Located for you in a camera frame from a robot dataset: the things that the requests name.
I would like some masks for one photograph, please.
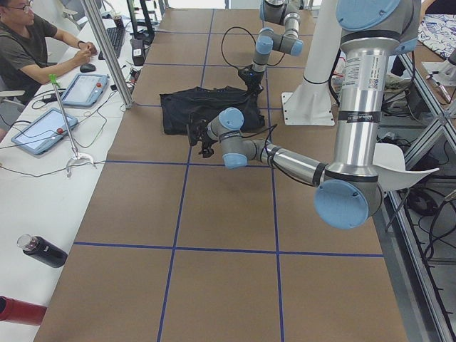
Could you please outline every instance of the red can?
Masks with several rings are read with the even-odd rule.
[[[46,309],[42,305],[0,296],[0,321],[39,326]]]

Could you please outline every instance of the black mouse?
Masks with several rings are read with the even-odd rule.
[[[79,71],[81,73],[90,73],[91,71],[95,71],[95,70],[97,70],[97,68],[93,64],[90,64],[90,63],[83,64],[79,68]]]

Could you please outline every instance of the man's hand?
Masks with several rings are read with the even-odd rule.
[[[88,48],[88,50],[90,51],[92,56],[97,54],[97,48],[95,47],[95,45],[91,41],[88,41],[87,43],[80,43],[79,44],[79,48],[81,50],[85,50],[86,48]]]
[[[73,60],[76,62],[78,66],[82,66],[83,64],[90,62],[91,56],[92,53],[90,52],[89,47],[86,46],[85,48],[76,52],[76,55],[74,55]]]

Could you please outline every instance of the glasses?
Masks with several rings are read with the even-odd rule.
[[[29,1],[28,4],[25,5],[24,7],[10,7],[10,6],[5,6],[5,7],[9,8],[9,9],[21,9],[22,11],[25,12],[25,14],[27,14],[30,11],[32,6],[33,6],[33,0]]]

